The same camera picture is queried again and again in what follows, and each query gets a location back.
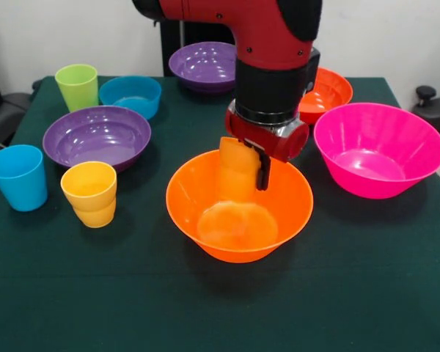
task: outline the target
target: cup rim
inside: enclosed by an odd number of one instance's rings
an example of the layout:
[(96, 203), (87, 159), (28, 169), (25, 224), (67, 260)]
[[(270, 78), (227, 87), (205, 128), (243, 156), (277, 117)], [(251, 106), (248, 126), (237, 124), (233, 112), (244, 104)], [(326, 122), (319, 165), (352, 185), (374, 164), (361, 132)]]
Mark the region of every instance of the cup rim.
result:
[[(64, 184), (63, 184), (63, 183), (64, 183), (64, 178), (65, 178), (65, 176), (66, 176), (66, 175), (67, 175), (72, 169), (74, 169), (74, 168), (76, 168), (76, 167), (78, 167), (78, 166), (81, 166), (81, 165), (86, 165), (86, 164), (102, 164), (102, 165), (104, 165), (104, 166), (108, 166), (108, 167), (112, 170), (112, 172), (113, 172), (113, 174), (114, 174), (114, 179), (112, 180), (111, 185), (109, 185), (108, 187), (106, 187), (106, 188), (105, 188), (104, 190), (102, 190), (101, 192), (96, 193), (96, 194), (92, 194), (92, 195), (90, 195), (90, 196), (79, 196), (79, 195), (76, 195), (76, 194), (74, 194), (74, 193), (72, 193), (72, 192), (67, 191), (67, 190), (65, 189), (65, 187), (64, 187)], [(62, 178), (60, 179), (60, 188), (64, 191), (65, 194), (68, 194), (69, 196), (72, 196), (72, 197), (74, 197), (74, 198), (79, 198), (79, 199), (86, 199), (86, 198), (93, 198), (93, 197), (100, 196), (101, 194), (105, 193), (105, 192), (108, 191), (110, 188), (112, 188), (116, 182), (117, 182), (117, 172), (116, 172), (115, 168), (112, 167), (112, 165), (109, 165), (108, 163), (103, 163), (102, 161), (84, 161), (83, 163), (79, 163), (79, 164), (76, 164), (76, 165), (70, 167), (70, 168), (69, 168), (69, 169), (63, 174)]]
[(26, 172), (24, 172), (23, 174), (19, 174), (19, 175), (16, 175), (16, 176), (11, 176), (11, 177), (3, 177), (3, 176), (0, 176), (0, 180), (14, 180), (14, 179), (17, 179), (17, 178), (20, 178), (20, 177), (23, 177), (23, 176), (29, 175), (29, 174), (31, 174), (32, 172), (34, 172), (34, 171), (35, 171), (35, 170), (36, 170), (36, 169), (37, 169), (37, 168), (43, 163), (43, 158), (44, 158), (44, 156), (43, 156), (43, 152), (42, 152), (42, 150), (39, 149), (38, 147), (35, 147), (34, 145), (30, 145), (30, 144), (15, 144), (15, 145), (10, 145), (9, 147), (6, 147), (6, 148), (3, 148), (2, 150), (0, 150), (0, 153), (5, 153), (5, 150), (9, 150), (10, 148), (11, 148), (11, 149), (16, 149), (16, 148), (23, 148), (23, 147), (31, 148), (31, 149), (33, 149), (33, 150), (37, 150), (37, 151), (38, 151), (38, 153), (39, 153), (39, 161), (37, 162), (36, 166), (33, 167), (31, 170), (26, 171)]
[[(94, 75), (93, 75), (88, 81), (80, 82), (80, 83), (64, 83), (64, 82), (60, 81), (60, 80), (57, 78), (57, 76), (59, 75), (59, 73), (61, 73), (63, 70), (66, 70), (66, 69), (68, 69), (68, 68), (72, 68), (72, 67), (77, 67), (77, 66), (91, 68), (91, 69), (93, 70)], [(71, 64), (71, 65), (67, 65), (67, 66), (64, 66), (64, 67), (60, 68), (60, 69), (56, 72), (56, 74), (54, 75), (54, 78), (55, 78), (56, 82), (57, 82), (58, 84), (63, 84), (63, 85), (65, 85), (65, 86), (81, 86), (82, 84), (87, 84), (87, 83), (93, 81), (93, 80), (94, 80), (95, 78), (97, 78), (97, 77), (98, 77), (98, 70), (96, 69), (95, 66), (92, 66), (92, 65), (89, 65), (89, 64)]]

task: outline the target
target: plastic cup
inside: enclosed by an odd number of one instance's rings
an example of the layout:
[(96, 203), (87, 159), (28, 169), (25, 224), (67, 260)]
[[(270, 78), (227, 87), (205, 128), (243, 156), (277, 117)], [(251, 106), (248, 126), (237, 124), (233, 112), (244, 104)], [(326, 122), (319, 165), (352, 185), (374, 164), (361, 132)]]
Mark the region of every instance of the plastic cup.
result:
[(0, 150), (0, 191), (17, 211), (43, 205), (48, 197), (43, 153), (25, 144)]
[(100, 161), (88, 161), (68, 169), (60, 186), (77, 217), (88, 227), (109, 224), (116, 210), (117, 174)]
[(57, 71), (56, 82), (70, 112), (99, 104), (98, 72), (93, 66), (65, 66)]

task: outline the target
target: blue bowl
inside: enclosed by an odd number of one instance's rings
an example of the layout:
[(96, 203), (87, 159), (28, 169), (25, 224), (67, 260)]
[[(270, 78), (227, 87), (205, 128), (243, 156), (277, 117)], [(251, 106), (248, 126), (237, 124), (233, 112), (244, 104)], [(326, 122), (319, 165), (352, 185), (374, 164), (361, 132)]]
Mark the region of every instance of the blue bowl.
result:
[(161, 86), (153, 78), (126, 76), (107, 81), (100, 88), (103, 105), (134, 110), (146, 120), (155, 116), (160, 105)]

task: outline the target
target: table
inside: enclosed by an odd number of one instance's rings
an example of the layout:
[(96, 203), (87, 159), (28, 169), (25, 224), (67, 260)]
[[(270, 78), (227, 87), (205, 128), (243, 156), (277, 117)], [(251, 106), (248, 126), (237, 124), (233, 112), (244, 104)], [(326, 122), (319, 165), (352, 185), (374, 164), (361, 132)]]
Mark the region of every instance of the table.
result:
[[(78, 221), (48, 158), (41, 209), (17, 213), (0, 195), (0, 351), (440, 351), (437, 175), (361, 199), (310, 142), (294, 161), (315, 196), (308, 225), (264, 260), (220, 262), (176, 228), (164, 195), (180, 165), (218, 147), (231, 95), (158, 80), (153, 138), (119, 177), (112, 224)], [(384, 79), (349, 80), (354, 101), (397, 105)], [(13, 143), (40, 146), (65, 112), (45, 78)]]

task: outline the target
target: bowl rim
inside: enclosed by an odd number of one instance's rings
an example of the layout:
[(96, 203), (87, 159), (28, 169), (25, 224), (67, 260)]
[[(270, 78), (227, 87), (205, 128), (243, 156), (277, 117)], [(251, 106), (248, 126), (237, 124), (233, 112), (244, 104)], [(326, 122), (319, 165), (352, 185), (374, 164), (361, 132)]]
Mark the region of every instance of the bowl rim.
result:
[(315, 207), (315, 199), (314, 199), (314, 197), (313, 197), (313, 192), (312, 192), (311, 186), (309, 185), (309, 182), (308, 182), (308, 180), (305, 178), (305, 176), (304, 176), (304, 175), (300, 172), (300, 170), (298, 170), (294, 165), (292, 165), (291, 163), (287, 163), (291, 168), (293, 168), (293, 169), (295, 170), (294, 172), (296, 172), (296, 173), (298, 174), (298, 176), (299, 176), (299, 177), (305, 182), (305, 185), (307, 186), (307, 187), (306, 187), (306, 189), (307, 189), (307, 196), (309, 197), (310, 202), (311, 202), (311, 205), (310, 205), (310, 207), (309, 207), (308, 214), (306, 215), (306, 221), (304, 221), (304, 223), (303, 223), (303, 224), (297, 229), (297, 231), (294, 232), (292, 235), (289, 235), (289, 236), (286, 237), (286, 239), (281, 240), (281, 241), (279, 241), (279, 242), (276, 242), (276, 243), (271, 244), (271, 245), (266, 246), (266, 247), (261, 247), (261, 248), (256, 248), (256, 249), (226, 249), (226, 248), (221, 248), (221, 247), (218, 247), (218, 246), (212, 246), (211, 244), (206, 243), (206, 242), (204, 242), (204, 241), (201, 241), (200, 239), (194, 237), (193, 235), (190, 235), (190, 234), (184, 232), (184, 231), (181, 229), (181, 226), (178, 224), (178, 222), (177, 222), (177, 221), (174, 219), (174, 217), (172, 216), (171, 207), (169, 206), (169, 202), (168, 202), (168, 193), (169, 193), (169, 190), (170, 190), (170, 188), (172, 187), (172, 184), (173, 184), (174, 181), (175, 181), (175, 176), (177, 175), (178, 172), (180, 172), (180, 170), (181, 170), (183, 167), (186, 167), (187, 164), (191, 163), (192, 161), (194, 161), (194, 160), (196, 160), (196, 159), (198, 159), (198, 158), (201, 158), (201, 157), (203, 157), (203, 156), (205, 156), (205, 155), (208, 155), (208, 154), (214, 154), (214, 153), (218, 153), (218, 152), (219, 152), (218, 149), (216, 149), (216, 150), (210, 150), (210, 151), (208, 151), (208, 152), (205, 152), (205, 153), (199, 154), (199, 155), (194, 156), (193, 158), (187, 160), (187, 162), (185, 162), (183, 165), (181, 165), (181, 166), (176, 170), (176, 172), (173, 174), (173, 176), (171, 176), (171, 179), (170, 179), (169, 182), (168, 182), (168, 186), (166, 187), (166, 196), (165, 196), (166, 209), (168, 210), (168, 214), (169, 214), (169, 217), (171, 218), (171, 220), (175, 223), (176, 227), (177, 227), (177, 228), (178, 228), (178, 229), (179, 229), (184, 235), (188, 236), (188, 237), (189, 237), (191, 240), (193, 240), (194, 242), (196, 242), (196, 243), (198, 243), (198, 244), (201, 244), (201, 245), (203, 245), (203, 246), (206, 246), (206, 247), (208, 247), (208, 248), (210, 248), (210, 249), (216, 249), (216, 250), (219, 250), (219, 251), (230, 252), (230, 253), (255, 253), (255, 252), (265, 251), (265, 250), (268, 250), (268, 249), (275, 249), (275, 248), (277, 248), (278, 246), (281, 246), (281, 245), (284, 244), (285, 242), (287, 242), (287, 241), (291, 240), (292, 238), (296, 237), (296, 236), (300, 233), (300, 231), (302, 231), (302, 230), (304, 229), (304, 227), (309, 223), (309, 220), (311, 219), (311, 215), (312, 215), (313, 209), (314, 209), (314, 207)]
[(127, 158), (126, 160), (121, 161), (121, 162), (118, 163), (118, 164), (114, 164), (114, 165), (113, 165), (113, 164), (109, 164), (109, 163), (106, 163), (106, 164), (111, 165), (112, 167), (114, 167), (114, 168), (116, 169), (116, 168), (118, 168), (119, 166), (122, 166), (124, 163), (126, 163), (126, 162), (132, 160), (133, 158), (138, 157), (138, 156), (144, 151), (144, 149), (147, 147), (148, 143), (150, 142), (150, 140), (151, 140), (151, 138), (152, 138), (152, 128), (151, 128), (151, 126), (150, 126), (150, 123), (149, 123), (149, 122), (147, 121), (147, 119), (145, 119), (141, 114), (139, 114), (138, 112), (135, 112), (134, 110), (130, 110), (130, 109), (123, 108), (123, 107), (121, 107), (121, 106), (115, 106), (115, 105), (99, 105), (99, 106), (90, 106), (89, 108), (85, 108), (85, 109), (80, 109), (80, 110), (77, 110), (77, 111), (69, 112), (68, 114), (65, 114), (64, 116), (58, 118), (58, 119), (55, 120), (53, 123), (51, 123), (51, 125), (47, 128), (47, 130), (45, 130), (45, 133), (44, 133), (44, 136), (43, 136), (43, 140), (42, 140), (42, 142), (41, 142), (41, 144), (42, 144), (42, 146), (43, 146), (44, 153), (48, 156), (48, 158), (50, 158), (54, 163), (56, 163), (56, 164), (58, 164), (58, 165), (60, 165), (60, 166), (63, 166), (63, 167), (68, 167), (68, 168), (70, 168), (70, 167), (73, 167), (73, 166), (77, 165), (77, 164), (75, 164), (75, 165), (64, 164), (64, 163), (62, 163), (62, 162), (60, 162), (60, 161), (54, 159), (54, 158), (49, 154), (49, 151), (48, 151), (47, 148), (45, 147), (45, 141), (46, 141), (47, 138), (49, 138), (49, 137), (48, 137), (48, 133), (49, 133), (49, 131), (52, 129), (52, 127), (53, 127), (55, 124), (57, 124), (60, 120), (63, 120), (63, 119), (65, 119), (65, 118), (68, 118), (68, 117), (71, 116), (72, 114), (75, 114), (75, 113), (78, 113), (78, 112), (81, 112), (81, 111), (90, 110), (90, 109), (101, 109), (101, 108), (105, 108), (105, 109), (107, 109), (107, 108), (110, 108), (110, 109), (120, 109), (120, 110), (128, 111), (129, 113), (131, 113), (131, 114), (135, 114), (135, 115), (137, 115), (137, 117), (140, 117), (140, 118), (143, 120), (143, 121), (142, 121), (142, 124), (144, 124), (144, 125), (146, 125), (146, 127), (148, 127), (148, 136), (147, 136), (148, 138), (147, 138), (147, 141), (142, 145), (142, 147), (140, 148), (139, 151), (137, 151), (136, 153), (134, 153), (134, 155), (132, 155), (130, 158)]
[(344, 77), (344, 76), (340, 75), (339, 73), (337, 73), (336, 71), (330, 70), (330, 69), (328, 69), (328, 68), (326, 68), (326, 67), (321, 67), (321, 66), (319, 66), (319, 67), (318, 67), (318, 71), (319, 71), (319, 70), (326, 71), (326, 72), (328, 72), (328, 73), (330, 73), (330, 74), (332, 74), (332, 75), (335, 75), (336, 77), (340, 78), (340, 79), (342, 80), (342, 82), (343, 82), (348, 88), (350, 88), (350, 90), (351, 90), (350, 97), (349, 97), (348, 99), (345, 99), (345, 101), (344, 101), (342, 104), (340, 104), (340, 105), (338, 105), (338, 106), (335, 106), (334, 108), (330, 108), (329, 110), (326, 110), (326, 111), (319, 111), (319, 112), (316, 112), (316, 111), (301, 110), (301, 109), (300, 109), (301, 104), (299, 104), (299, 105), (298, 105), (298, 111), (300, 112), (300, 114), (323, 115), (323, 114), (325, 114), (326, 112), (331, 111), (332, 109), (338, 108), (339, 106), (343, 106), (343, 105), (347, 105), (347, 104), (349, 104), (350, 101), (351, 101), (352, 98), (353, 98), (353, 87), (352, 87), (352, 84), (349, 82), (349, 80), (348, 80), (346, 77)]
[(383, 179), (383, 178), (379, 178), (379, 177), (361, 176), (361, 175), (358, 175), (355, 172), (353, 172), (353, 171), (351, 171), (349, 169), (346, 169), (345, 167), (342, 167), (341, 165), (339, 165), (320, 146), (319, 139), (316, 138), (316, 133), (317, 133), (317, 131), (320, 130), (320, 124), (322, 123), (322, 121), (324, 121), (324, 119), (326, 119), (326, 115), (328, 115), (330, 113), (333, 113), (336, 110), (348, 109), (348, 107), (352, 107), (352, 106), (376, 106), (376, 107), (378, 107), (380, 109), (388, 109), (388, 110), (393, 110), (393, 111), (403, 111), (403, 112), (411, 115), (412, 118), (418, 119), (418, 120), (420, 120), (421, 123), (426, 124), (432, 130), (432, 132), (435, 133), (436, 138), (440, 142), (440, 133), (430, 123), (428, 123), (427, 121), (423, 120), (422, 118), (418, 117), (417, 115), (415, 115), (415, 114), (413, 114), (413, 113), (411, 113), (409, 111), (406, 111), (406, 110), (404, 110), (402, 108), (399, 108), (399, 107), (396, 107), (396, 106), (391, 106), (391, 105), (386, 105), (386, 104), (381, 104), (381, 103), (350, 103), (350, 104), (338, 106), (336, 108), (333, 108), (333, 109), (327, 111), (315, 123), (315, 128), (314, 128), (314, 131), (313, 131), (313, 137), (314, 137), (314, 140), (315, 140), (315, 143), (316, 143), (316, 147), (319, 149), (321, 155), (323, 157), (325, 157), (327, 160), (329, 160), (330, 162), (332, 162), (333, 165), (337, 166), (338, 168), (340, 168), (342, 170), (345, 170), (346, 172), (350, 172), (353, 175), (357, 175), (357, 176), (363, 177), (363, 178), (365, 178), (367, 180), (380, 181), (380, 182), (385, 182), (385, 183), (408, 183), (408, 182), (412, 182), (412, 181), (420, 181), (420, 180), (423, 180), (424, 178), (427, 178), (427, 177), (431, 176), (432, 174), (437, 172), (438, 169), (440, 169), (440, 163), (439, 163), (439, 165), (432, 172), (427, 172), (424, 175), (421, 175), (419, 177), (406, 178), (404, 180), (388, 180), (388, 179)]
[(183, 76), (179, 76), (177, 73), (176, 73), (176, 70), (174, 70), (174, 57), (176, 56), (176, 55), (178, 55), (181, 51), (183, 51), (183, 50), (186, 50), (187, 48), (190, 48), (190, 47), (193, 47), (193, 46), (197, 46), (197, 45), (199, 45), (199, 44), (215, 44), (215, 45), (218, 45), (218, 46), (225, 46), (225, 47), (228, 47), (228, 48), (233, 48), (233, 49), (235, 49), (235, 51), (236, 51), (236, 45), (233, 45), (233, 44), (230, 44), (230, 43), (225, 43), (225, 42), (216, 42), (216, 41), (214, 41), (214, 40), (211, 40), (211, 41), (205, 41), (205, 42), (198, 42), (198, 43), (192, 43), (192, 44), (189, 44), (189, 45), (185, 45), (185, 46), (183, 46), (183, 47), (181, 47), (181, 48), (179, 48), (179, 49), (177, 49), (170, 57), (169, 57), (169, 61), (168, 61), (168, 66), (169, 66), (169, 69), (171, 70), (171, 72), (176, 76), (176, 77), (178, 77), (178, 78), (180, 78), (180, 79), (183, 79), (184, 81), (187, 81), (187, 82), (191, 82), (191, 83), (195, 83), (195, 84), (228, 84), (228, 83), (232, 83), (232, 82), (234, 82), (235, 81), (235, 77), (233, 77), (232, 79), (230, 79), (230, 80), (227, 80), (227, 81), (222, 81), (222, 82), (204, 82), (204, 81), (199, 81), (199, 80), (194, 80), (194, 79), (189, 79), (189, 78), (186, 78), (186, 77), (183, 77)]
[(119, 77), (113, 77), (110, 78), (107, 82), (103, 83), (103, 85), (101, 85), (101, 87), (98, 90), (98, 97), (101, 100), (101, 103), (103, 103), (103, 106), (118, 106), (118, 105), (114, 105), (114, 103), (116, 103), (117, 101), (119, 101), (120, 99), (115, 100), (114, 102), (110, 103), (108, 102), (106, 99), (105, 101), (103, 101), (103, 97), (101, 96), (101, 92), (104, 91), (105, 89), (108, 89), (108, 87), (113, 84), (115, 81), (123, 81), (125, 79), (141, 79), (143, 81), (151, 81), (153, 83), (155, 83), (156, 86), (156, 96), (153, 99), (145, 99), (147, 102), (149, 103), (155, 103), (157, 100), (160, 99), (161, 97), (161, 93), (162, 93), (162, 88), (161, 88), (161, 84), (160, 82), (158, 82), (156, 79), (152, 78), (152, 77), (148, 77), (148, 76), (137, 76), (137, 75), (132, 75), (132, 76), (119, 76)]

